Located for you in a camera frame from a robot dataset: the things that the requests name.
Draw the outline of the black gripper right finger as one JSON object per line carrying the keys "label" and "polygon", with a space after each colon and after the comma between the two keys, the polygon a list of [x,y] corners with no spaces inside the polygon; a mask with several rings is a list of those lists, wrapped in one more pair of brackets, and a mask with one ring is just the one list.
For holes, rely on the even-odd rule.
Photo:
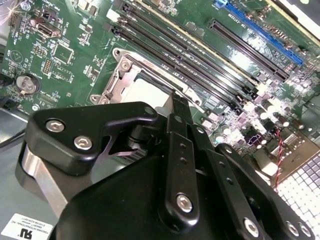
{"label": "black gripper right finger", "polygon": [[217,185],[229,239],[315,239],[311,228],[230,145],[212,146],[204,129],[194,124],[185,98],[181,99],[181,116],[190,129],[196,163]]}

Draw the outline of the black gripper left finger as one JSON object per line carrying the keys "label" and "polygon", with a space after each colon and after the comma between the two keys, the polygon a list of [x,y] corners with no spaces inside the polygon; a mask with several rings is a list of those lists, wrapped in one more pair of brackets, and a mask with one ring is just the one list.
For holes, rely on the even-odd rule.
{"label": "black gripper left finger", "polygon": [[168,98],[168,116],[144,102],[36,112],[28,121],[18,166],[58,221],[77,194],[141,159],[181,157],[195,166],[182,98]]}

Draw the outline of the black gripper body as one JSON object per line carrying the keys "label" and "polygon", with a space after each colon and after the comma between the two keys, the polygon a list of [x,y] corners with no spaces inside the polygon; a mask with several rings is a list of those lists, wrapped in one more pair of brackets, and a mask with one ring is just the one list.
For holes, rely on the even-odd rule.
{"label": "black gripper body", "polygon": [[214,180],[193,160],[143,158],[78,193],[56,240],[237,240]]}

